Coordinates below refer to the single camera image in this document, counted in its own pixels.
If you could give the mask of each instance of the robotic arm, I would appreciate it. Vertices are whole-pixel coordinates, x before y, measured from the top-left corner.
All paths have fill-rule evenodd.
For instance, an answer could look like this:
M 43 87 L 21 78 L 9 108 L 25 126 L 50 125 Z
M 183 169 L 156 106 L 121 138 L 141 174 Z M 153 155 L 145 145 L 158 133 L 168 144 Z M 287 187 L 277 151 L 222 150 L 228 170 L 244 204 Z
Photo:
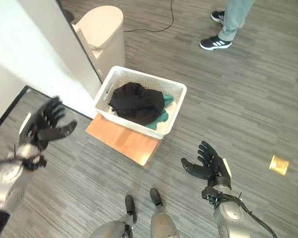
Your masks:
M 203 166 L 192 164 L 181 159 L 183 168 L 191 175 L 208 181 L 202 191 L 202 198 L 214 206 L 213 219 L 218 226 L 219 238 L 250 238 L 248 230 L 243 226 L 245 213 L 264 227 L 273 238 L 275 232 L 262 220 L 252 214 L 239 197 L 231 192 L 231 172 L 226 162 L 205 141 L 199 145 L 198 160 Z
M 47 161 L 41 154 L 49 141 L 70 135 L 77 126 L 72 121 L 66 126 L 56 127 L 65 116 L 59 97 L 52 98 L 36 113 L 29 114 L 20 129 L 19 148 L 7 159 L 0 160 L 0 236 L 10 215 L 21 203 L 33 172 L 45 167 Z

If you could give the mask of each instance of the beige trash can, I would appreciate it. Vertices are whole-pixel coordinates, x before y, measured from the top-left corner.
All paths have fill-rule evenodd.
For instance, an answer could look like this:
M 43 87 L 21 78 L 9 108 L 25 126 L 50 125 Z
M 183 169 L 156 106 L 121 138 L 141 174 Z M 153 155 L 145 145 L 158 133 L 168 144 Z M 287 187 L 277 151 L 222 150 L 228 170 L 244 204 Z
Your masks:
M 75 25 L 76 32 L 80 30 L 83 34 L 78 34 L 79 38 L 85 38 L 95 57 L 91 61 L 102 81 L 113 66 L 125 65 L 123 22 L 124 16 L 119 8 L 100 6 L 86 13 Z

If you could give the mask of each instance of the black clothing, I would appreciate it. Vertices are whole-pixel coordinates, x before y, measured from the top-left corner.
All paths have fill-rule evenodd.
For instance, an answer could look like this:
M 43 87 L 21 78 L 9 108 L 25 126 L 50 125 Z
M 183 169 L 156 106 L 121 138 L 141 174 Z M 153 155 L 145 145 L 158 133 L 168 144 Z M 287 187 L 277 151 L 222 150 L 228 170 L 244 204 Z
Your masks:
M 119 117 L 147 125 L 160 116 L 164 108 L 164 98 L 160 91 L 129 82 L 114 91 L 108 105 Z

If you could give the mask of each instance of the trash can lid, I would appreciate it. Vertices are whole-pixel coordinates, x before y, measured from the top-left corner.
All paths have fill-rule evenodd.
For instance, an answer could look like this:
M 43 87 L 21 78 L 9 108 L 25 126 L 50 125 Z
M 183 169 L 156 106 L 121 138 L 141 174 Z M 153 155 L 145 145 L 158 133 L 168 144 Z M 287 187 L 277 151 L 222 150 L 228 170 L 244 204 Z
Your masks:
M 89 45 L 101 48 L 123 23 L 123 12 L 115 6 L 100 6 L 90 10 L 76 24 Z

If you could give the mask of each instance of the folded clothes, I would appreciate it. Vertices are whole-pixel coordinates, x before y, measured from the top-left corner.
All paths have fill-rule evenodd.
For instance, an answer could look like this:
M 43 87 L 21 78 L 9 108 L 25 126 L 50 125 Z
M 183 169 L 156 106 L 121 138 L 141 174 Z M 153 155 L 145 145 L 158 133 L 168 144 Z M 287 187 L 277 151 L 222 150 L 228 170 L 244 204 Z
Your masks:
M 167 111 L 165 110 L 165 108 L 169 107 L 171 105 L 171 103 L 173 102 L 173 97 L 170 95 L 163 95 L 163 99 L 164 99 L 164 109 L 162 110 L 160 116 L 152 123 L 146 125 L 146 127 L 153 129 L 153 130 L 157 130 L 157 123 L 159 122 L 166 122 L 169 118 L 169 115 L 167 113 Z
M 129 82 L 113 92 L 108 105 L 119 117 L 147 125 L 160 117 L 164 109 L 164 98 L 160 91 Z

